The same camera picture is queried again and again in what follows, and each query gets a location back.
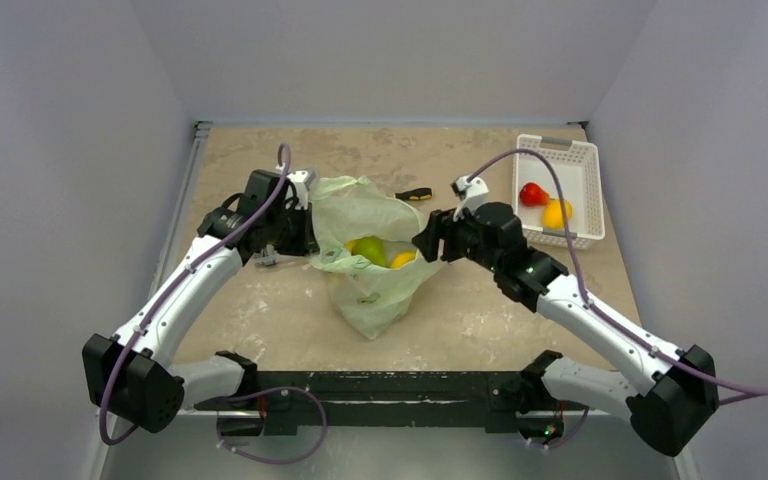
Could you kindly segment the yellow fake lemon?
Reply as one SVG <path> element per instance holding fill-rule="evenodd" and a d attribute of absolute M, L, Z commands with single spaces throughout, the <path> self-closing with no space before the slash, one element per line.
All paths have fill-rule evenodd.
<path fill-rule="evenodd" d="M 545 205 L 541 224 L 545 229 L 563 230 L 564 220 L 571 220 L 573 216 L 573 207 L 567 200 L 550 199 Z"/>

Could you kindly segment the green plastic bag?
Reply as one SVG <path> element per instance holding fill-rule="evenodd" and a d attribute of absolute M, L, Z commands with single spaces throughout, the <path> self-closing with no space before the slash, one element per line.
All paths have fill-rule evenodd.
<path fill-rule="evenodd" d="M 353 255 L 345 244 L 367 236 L 383 241 L 389 263 L 416 251 L 411 239 L 426 225 L 423 214 L 385 194 L 365 177 L 321 178 L 309 194 L 319 252 L 309 263 L 325 274 L 332 304 L 361 335 L 373 340 L 403 317 L 419 287 L 441 268 L 417 253 L 399 269 Z"/>

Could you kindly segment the green fake apple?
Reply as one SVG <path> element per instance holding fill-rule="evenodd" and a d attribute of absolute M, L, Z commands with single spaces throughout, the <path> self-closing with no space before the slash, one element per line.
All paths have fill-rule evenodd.
<path fill-rule="evenodd" d="M 383 241 L 377 236 L 357 239 L 357 244 L 351 253 L 356 256 L 362 256 L 372 264 L 383 268 L 388 268 L 390 265 Z"/>

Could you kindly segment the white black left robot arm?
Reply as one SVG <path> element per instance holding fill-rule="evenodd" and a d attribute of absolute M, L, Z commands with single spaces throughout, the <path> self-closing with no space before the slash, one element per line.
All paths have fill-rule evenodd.
<path fill-rule="evenodd" d="M 183 338 L 222 286 L 253 255 L 272 248 L 304 257 L 318 249 L 307 195 L 311 169 L 281 177 L 255 170 L 246 188 L 209 212 L 184 259 L 149 302 L 113 335 L 92 335 L 82 349 L 90 400 L 151 433 L 182 408 L 222 398 L 244 409 L 257 399 L 256 364 L 230 351 L 175 364 Z"/>

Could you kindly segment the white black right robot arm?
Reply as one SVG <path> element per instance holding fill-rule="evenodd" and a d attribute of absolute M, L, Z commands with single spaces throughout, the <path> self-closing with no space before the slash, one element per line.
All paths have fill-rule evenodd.
<path fill-rule="evenodd" d="M 610 413 L 670 457 L 718 409 L 711 381 L 716 367 L 705 349 L 660 339 L 587 293 L 562 263 L 528 244 L 509 205 L 491 202 L 461 217 L 435 210 L 412 243 L 428 261 L 465 258 L 485 268 L 507 298 L 561 325 L 613 367 L 595 369 L 543 353 L 521 381 L 529 404 L 544 407 L 556 399 Z"/>

